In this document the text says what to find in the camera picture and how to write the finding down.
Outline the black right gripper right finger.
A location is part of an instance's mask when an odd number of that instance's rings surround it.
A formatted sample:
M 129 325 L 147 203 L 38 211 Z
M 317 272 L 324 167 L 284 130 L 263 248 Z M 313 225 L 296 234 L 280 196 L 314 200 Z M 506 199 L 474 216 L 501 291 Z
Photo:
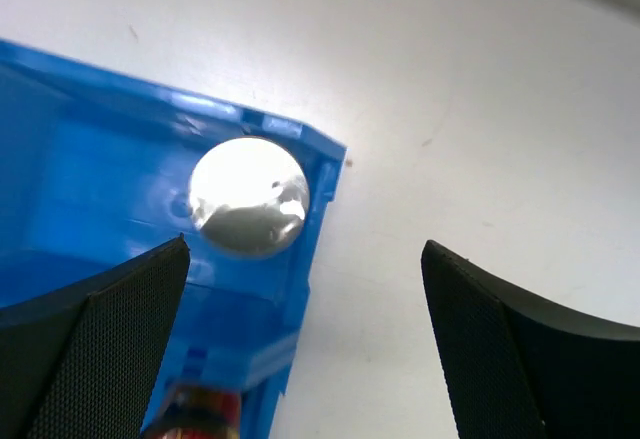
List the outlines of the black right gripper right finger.
M 459 437 L 638 437 L 638 328 L 552 302 L 433 240 L 421 272 Z

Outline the blue plastic divided bin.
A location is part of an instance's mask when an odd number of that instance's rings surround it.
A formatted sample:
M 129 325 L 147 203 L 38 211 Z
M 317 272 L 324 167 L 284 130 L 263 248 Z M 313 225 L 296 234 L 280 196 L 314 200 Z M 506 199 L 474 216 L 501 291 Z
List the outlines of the blue plastic divided bin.
M 189 217 L 193 168 L 242 136 L 285 148 L 310 187 L 300 236 L 265 259 L 214 249 Z M 266 438 L 345 154 L 292 119 L 3 42 L 1 302 L 22 302 L 183 236 L 190 269 L 146 419 L 171 386 L 192 383 L 240 392 L 241 436 Z

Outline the red-lid sauce jar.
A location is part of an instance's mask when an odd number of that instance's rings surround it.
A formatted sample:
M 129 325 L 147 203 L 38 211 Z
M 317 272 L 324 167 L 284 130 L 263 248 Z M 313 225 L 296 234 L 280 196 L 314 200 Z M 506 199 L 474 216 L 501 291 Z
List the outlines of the red-lid sauce jar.
M 228 439 L 240 437 L 242 394 L 178 383 L 140 438 Z

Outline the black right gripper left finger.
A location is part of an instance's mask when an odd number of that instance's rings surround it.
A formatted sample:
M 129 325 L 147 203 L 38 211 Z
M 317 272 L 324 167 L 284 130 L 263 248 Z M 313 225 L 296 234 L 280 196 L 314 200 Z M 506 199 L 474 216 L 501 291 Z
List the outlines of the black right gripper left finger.
M 70 282 L 1 307 L 2 437 L 138 437 L 189 265 L 183 236 L 86 278 L 84 261 L 9 259 L 4 278 Z

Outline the silver-cap shaker bottle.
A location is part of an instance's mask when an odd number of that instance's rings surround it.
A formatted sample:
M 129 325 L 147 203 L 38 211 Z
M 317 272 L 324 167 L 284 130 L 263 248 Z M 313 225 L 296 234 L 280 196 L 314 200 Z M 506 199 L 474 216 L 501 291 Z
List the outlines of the silver-cap shaker bottle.
M 187 189 L 193 226 L 217 249 L 241 257 L 288 248 L 303 229 L 310 202 L 310 186 L 294 156 L 253 136 L 209 150 Z

